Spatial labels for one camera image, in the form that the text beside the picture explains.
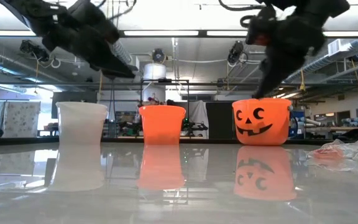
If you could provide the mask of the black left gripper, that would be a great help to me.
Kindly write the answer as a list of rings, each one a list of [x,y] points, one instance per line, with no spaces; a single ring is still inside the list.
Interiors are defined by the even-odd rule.
[[[95,27],[56,24],[42,37],[42,43],[49,51],[60,47],[87,61],[92,69],[100,70],[107,78],[135,78],[132,70],[112,54],[110,40],[111,23],[101,23]]]

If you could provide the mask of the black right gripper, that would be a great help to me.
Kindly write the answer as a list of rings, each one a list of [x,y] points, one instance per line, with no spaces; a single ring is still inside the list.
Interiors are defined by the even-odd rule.
[[[304,64],[309,51],[317,54],[324,41],[321,26],[309,17],[291,16],[278,21],[265,49],[266,58],[259,66],[262,81],[252,97],[260,99],[273,91]]]

